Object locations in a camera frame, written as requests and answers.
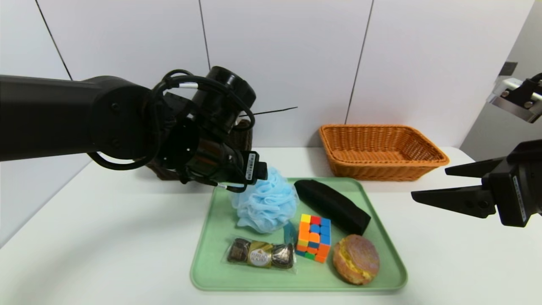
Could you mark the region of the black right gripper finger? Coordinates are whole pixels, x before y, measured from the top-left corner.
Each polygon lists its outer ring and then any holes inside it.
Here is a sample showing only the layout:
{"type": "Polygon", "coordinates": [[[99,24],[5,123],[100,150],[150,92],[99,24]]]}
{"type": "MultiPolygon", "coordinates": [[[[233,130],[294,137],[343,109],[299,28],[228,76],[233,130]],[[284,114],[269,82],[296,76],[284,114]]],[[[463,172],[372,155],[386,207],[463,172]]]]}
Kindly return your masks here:
{"type": "Polygon", "coordinates": [[[413,191],[411,195],[418,203],[467,216],[484,219],[496,213],[491,192],[482,186],[413,191]]]}
{"type": "Polygon", "coordinates": [[[450,176],[465,176],[465,177],[491,177],[494,178],[500,173],[494,172],[496,168],[505,160],[502,158],[492,158],[484,161],[473,162],[470,164],[462,164],[445,168],[445,173],[450,176]]]}

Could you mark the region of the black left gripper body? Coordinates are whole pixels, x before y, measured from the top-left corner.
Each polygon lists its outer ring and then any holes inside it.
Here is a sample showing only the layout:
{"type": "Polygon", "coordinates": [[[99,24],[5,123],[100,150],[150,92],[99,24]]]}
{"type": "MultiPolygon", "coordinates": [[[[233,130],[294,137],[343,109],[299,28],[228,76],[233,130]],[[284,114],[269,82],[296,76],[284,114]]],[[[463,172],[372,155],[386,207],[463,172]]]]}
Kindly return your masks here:
{"type": "Polygon", "coordinates": [[[258,153],[233,149],[225,143],[219,145],[219,181],[236,185],[253,185],[257,180],[255,170],[258,153]]]}

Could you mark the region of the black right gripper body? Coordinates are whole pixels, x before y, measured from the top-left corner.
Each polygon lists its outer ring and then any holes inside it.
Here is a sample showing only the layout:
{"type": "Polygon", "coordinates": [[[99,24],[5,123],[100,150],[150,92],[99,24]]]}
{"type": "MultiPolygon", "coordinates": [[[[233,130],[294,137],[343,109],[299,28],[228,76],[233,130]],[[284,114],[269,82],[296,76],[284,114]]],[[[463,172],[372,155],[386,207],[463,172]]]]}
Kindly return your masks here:
{"type": "Polygon", "coordinates": [[[486,178],[505,226],[525,227],[541,214],[542,141],[523,141],[486,178]]]}

